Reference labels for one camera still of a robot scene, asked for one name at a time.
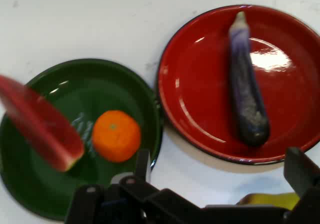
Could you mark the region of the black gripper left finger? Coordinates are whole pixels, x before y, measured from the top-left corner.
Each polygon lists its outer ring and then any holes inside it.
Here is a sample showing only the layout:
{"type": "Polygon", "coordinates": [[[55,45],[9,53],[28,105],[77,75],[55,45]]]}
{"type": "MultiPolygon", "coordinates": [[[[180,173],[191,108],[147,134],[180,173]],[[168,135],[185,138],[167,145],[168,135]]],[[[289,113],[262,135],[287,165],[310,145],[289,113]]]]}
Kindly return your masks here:
{"type": "Polygon", "coordinates": [[[200,209],[169,189],[148,183],[150,152],[137,153],[135,171],[104,188],[86,185],[73,196],[66,224],[197,224],[200,209]]]}

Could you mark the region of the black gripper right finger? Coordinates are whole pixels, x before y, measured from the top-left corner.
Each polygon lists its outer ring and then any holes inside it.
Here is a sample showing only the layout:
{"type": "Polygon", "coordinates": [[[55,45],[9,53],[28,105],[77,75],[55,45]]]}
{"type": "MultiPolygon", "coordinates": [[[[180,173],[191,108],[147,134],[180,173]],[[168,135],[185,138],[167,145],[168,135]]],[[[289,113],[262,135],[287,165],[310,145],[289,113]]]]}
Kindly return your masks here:
{"type": "Polygon", "coordinates": [[[287,224],[320,222],[320,168],[299,148],[288,148],[283,174],[299,201],[286,218],[287,224]]]}

